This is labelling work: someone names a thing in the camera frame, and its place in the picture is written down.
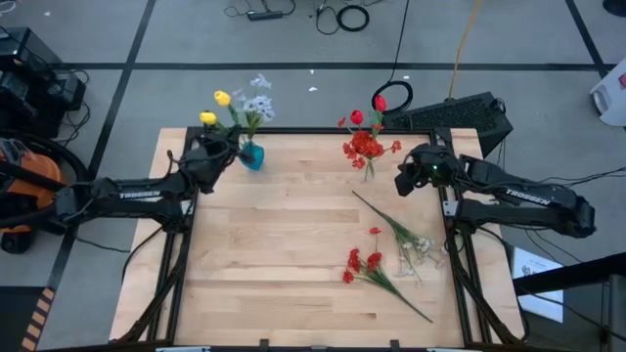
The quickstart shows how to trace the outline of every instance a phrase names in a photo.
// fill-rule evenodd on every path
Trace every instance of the blue vase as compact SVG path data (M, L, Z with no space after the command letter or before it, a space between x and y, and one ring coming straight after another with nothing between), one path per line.
M265 158L265 151L263 150L263 147L257 146L254 142L245 142L242 146L242 152L253 158L251 162L246 162L241 159L242 164L250 170L258 171L263 164L263 159Z

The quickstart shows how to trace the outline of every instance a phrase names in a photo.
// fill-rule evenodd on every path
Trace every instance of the red flower bouquet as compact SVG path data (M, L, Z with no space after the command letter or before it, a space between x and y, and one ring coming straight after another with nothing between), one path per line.
M343 281L346 284L350 284L354 279L360 279L364 282L374 284L378 287L386 289L388 292L394 294L406 303L416 313L421 315L424 319L432 323L432 320L416 308L411 302L409 302L400 291L391 283L391 280L387 277L386 273L382 269L380 262L382 261L382 253L372 253L368 260L365 261L359 258L359 249L354 248L350 250L348 257L347 267L343 272Z
M374 161L383 156L385 152L391 151L396 153L402 149L400 141L394 141L390 148L385 149L382 144L377 141L377 136L382 131L382 112L386 109L386 101L382 96L375 97L376 103L376 116L374 123L372 124L372 132L361 129L365 118L363 113L359 110L355 110L350 115L350 122L357 126L358 130L353 131L350 127L346 128L352 133L352 139L348 143L343 144L343 152L348 159L352 160L352 167L362 169L365 167L365 180L367 181L368 175L372 174L374 177ZM337 127L342 128L345 126L347 117L342 118Z

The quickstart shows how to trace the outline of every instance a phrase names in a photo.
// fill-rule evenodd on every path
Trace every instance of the black metal frame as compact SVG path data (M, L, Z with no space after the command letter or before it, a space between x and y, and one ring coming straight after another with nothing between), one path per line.
M426 130L385 130L386 133L388 134L398 134L398 135L424 135L424 136L428 136L429 138L429 142L431 144L436 144L437 143L437 139L441 138L444 140L446 146L452 148L452 141L451 141L451 137L450 137L450 130L449 129L440 129L440 128L435 128L435 129L426 129ZM191 141L196 138L197 136L199 136L202 133L202 128L201 127L188 127L187 128L187 133L185 136L185 151L188 150L191 146ZM338 128L318 128L318 127L311 127L311 128L301 128L301 127L295 127L295 128L291 128L291 127L285 127L285 128L260 128L258 130L259 134L349 134L349 132L347 130L344 129L338 129ZM439 192L439 198L440 198L440 205L443 206L443 201L448 200L448 195L446 193L446 190L444 188L439 188L438 189ZM460 200L462 198L462 195L457 191L455 192L455 199L456 200ZM443 216L444 212L443 212L443 208L442 208L442 219L444 221L444 225L445 225L445 229L446 229L446 239L448 240L448 245L449 245L449 251L451 253L457 253L458 249L456 246L456 243L454 241L455 237L456 237L456 233L454 230L454 226L453 223L450 221L447 221L446 218ZM183 255L184 258L188 257L188 250L189 250L189 243L191 241L191 233L193 232L193 223L192 225L188 228L188 230L183 233L183 242L180 245L180 251L179 251L179 255ZM167 239L165 241L165 245L163 248L163 256L161 258L161 264L160 264L160 268L158 271L158 282L156 285L156 289L159 290L162 288L163 286L163 282L165 281L165 278L167 276L167 272L169 270L169 264L170 264L170 260L172 257L172 251L174 249L174 234L167 234ZM473 251L473 245L472 245L472 241L471 241L471 236L466 235L463 238L464 242L465 242L465 246L466 246L466 256L467 256L467 262L468 262L468 268L469 268L469 272L470 272L470 277L471 277L471 281L472 283L479 288L479 292L481 293L481 289L480 289L480 277L478 275L478 267L477 267L477 263L476 263L476 258L475 258L475 253ZM181 277L179 278L179 280L177 281L175 287L174 287L174 291L173 291L173 295L172 295L172 302L171 302L171 308L170 308L170 314L169 314L169 319L167 321L167 329L166 329L166 336L165 336L165 341L166 343L170 343L171 345L173 345L174 343L174 338L175 338L175 334L176 334L176 327L177 327L177 322L178 322L178 312L180 310L180 301L181 301L181 297L182 297L182 289L183 289L183 284L184 284L184 280L185 280L185 270L186 267L183 268L183 273L181 275ZM471 334L471 325L470 325L470 314L468 311L468 305L466 302L466 295L465 295L465 290L463 287L463 284L460 282L459 278L457 278L456 276L453 276L453 280L454 280L454 286L455 286L455 292L456 292L456 298L457 298L457 305L458 305L458 309L459 309L459 318L460 318L460 325L461 325L461 330L462 330L462 334L463 334L463 341L465 346L470 346L473 343L475 343L472 339L472 334ZM480 335L482 337L482 342L486 343L486 346L490 346L493 348L502 348L502 347L507 347L505 345L490 345L491 344L491 335L490 335L490 329L489 329L489 325L487 324L487 321L485 319L485 317L483 316L483 314L479 311L476 310L476 313L478 314L478 321L479 321L479 329L480 329ZM159 318L159 314L156 314L155 317L152 319L150 326L149 326L149 330L148 330L148 341L154 342L157 338L157 330L158 330L158 325L160 323L160 318ZM425 349L423 348L400 348L399 347L399 342L398 341L390 341L391 342L391 351L425 351ZM269 341L267 340L261 340L259 343L259 346L238 346L238 347L214 347L211 346L211 350L224 350L224 351L232 351L232 350L237 350L237 351L269 351ZM272 351L289 351L289 350L294 350L294 351L301 351L302 347L272 347L271 348ZM326 349L327 351L387 351L389 349L387 348L367 348L367 349L363 349L363 348L328 348Z

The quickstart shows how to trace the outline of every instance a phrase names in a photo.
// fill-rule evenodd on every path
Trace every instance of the gray floor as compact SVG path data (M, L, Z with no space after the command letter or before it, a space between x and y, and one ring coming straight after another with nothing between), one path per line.
M255 7L258 1L250 0ZM288 9L287 0L268 1ZM249 22L222 10L239 0L157 0L138 63L314 63L393 62L404 1L385 0L368 8L372 22L358 33L325 36L315 30L312 1L296 0L294 14L280 21ZM339 8L340 2L331 0ZM453 63L470 16L470 0L412 0L400 52L403 63ZM29 0L0 20L30 26L67 63L118 63L128 57L147 0ZM626 56L626 19L602 8L601 0L575 0L605 64ZM359 19L346 16L347 22ZM323 18L321 26L335 24ZM591 64L592 58L564 0L485 0L469 35L464 63ZM86 163L122 74L89 70L86 102L92 118L70 148ZM101 176L144 177L153 158L158 130L197 124L200 110L215 109L212 92L246 87L262 72L272 83L275 126L333 126L354 108L365 109L389 70L133 70L105 151ZM415 89L413 107L446 97L450 70L398 71ZM577 177L626 165L626 132L604 125L591 106L589 90L600 77L593 71L466 71L459 73L457 97L491 91L505 100L514 133L507 142L507 170L528 178ZM402 92L385 92L391 105ZM489 159L495 161L494 155ZM620 215L626 207L623 179L604 179L576 189L597 209L598 232L585 240L548 233L546 238L583 260L626 250ZM97 220L80 236L129 247L134 221ZM546 256L526 235L504 229L507 241ZM0 252L2 286L43 286L61 239L43 235L26 254ZM573 260L546 248L562 263ZM41 348L104 343L109 337L125 255L76 243L43 332ZM602 289L581 287L565 294L567 303L601 318ZM597 331L566 314L563 325L530 317L532 341L597 350Z

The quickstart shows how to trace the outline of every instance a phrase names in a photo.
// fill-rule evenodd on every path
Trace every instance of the yellow cable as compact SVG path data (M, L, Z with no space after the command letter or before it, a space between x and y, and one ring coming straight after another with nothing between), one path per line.
M476 0L476 3L473 5L473 10L471 11L471 17L469 18L468 26L466 27L465 33L463 33L463 39L461 39L461 45L459 45L459 49L457 50L457 60L454 62L454 73L452 74L452 82L450 83L450 92L448 92L448 98L452 99L452 92L454 91L454 81L457 79L457 70L459 69L459 61L461 60L461 51L463 51L463 46L466 44L466 38L468 37L468 33L473 26L474 20L476 20L476 14L478 13L478 8L480 7L480 0Z

